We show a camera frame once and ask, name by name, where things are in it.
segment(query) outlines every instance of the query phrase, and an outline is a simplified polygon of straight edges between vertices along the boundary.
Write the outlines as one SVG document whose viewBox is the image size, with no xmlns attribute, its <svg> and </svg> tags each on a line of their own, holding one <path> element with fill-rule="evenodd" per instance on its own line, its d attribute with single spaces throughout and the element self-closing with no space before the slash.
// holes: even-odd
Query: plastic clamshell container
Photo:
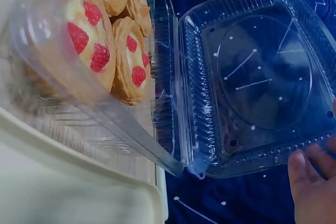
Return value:
<svg viewBox="0 0 336 224">
<path fill-rule="evenodd" d="M 122 104 L 76 57 L 65 29 L 68 0 L 18 0 L 4 35 L 10 53 L 2 56 L 10 67 L 1 74 L 5 77 L 3 85 L 10 87 L 10 99 L 2 100 L 1 106 L 60 142 L 76 137 L 108 154 L 141 153 L 178 176 L 184 163 L 175 150 L 179 127 L 173 105 L 172 48 L 177 18 L 170 0 L 147 1 L 153 35 L 146 40 L 152 77 L 145 101 L 136 106 Z M 26 65 L 38 77 L 27 74 Z M 57 93 L 39 88 L 39 77 Z M 43 121 L 42 127 L 33 117 L 36 114 Z M 46 130 L 46 123 L 57 128 L 56 133 Z"/>
<path fill-rule="evenodd" d="M 0 109 L 0 222 L 164 223 L 158 189 L 116 173 Z"/>
<path fill-rule="evenodd" d="M 336 43 L 304 0 L 210 0 L 178 26 L 193 171 L 256 172 L 336 133 Z"/>
</svg>

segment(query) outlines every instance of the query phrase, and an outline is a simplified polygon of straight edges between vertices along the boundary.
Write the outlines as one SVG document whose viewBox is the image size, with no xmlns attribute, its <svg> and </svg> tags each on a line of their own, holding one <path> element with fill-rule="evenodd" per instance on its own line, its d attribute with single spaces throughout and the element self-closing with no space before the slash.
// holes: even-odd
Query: dark blue tablecloth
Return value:
<svg viewBox="0 0 336 224">
<path fill-rule="evenodd" d="M 172 0 L 181 17 L 207 0 Z M 336 0 L 306 0 L 336 36 Z M 167 223 L 294 223 L 294 205 L 286 166 L 229 179 L 199 180 L 185 171 L 166 174 Z"/>
</svg>

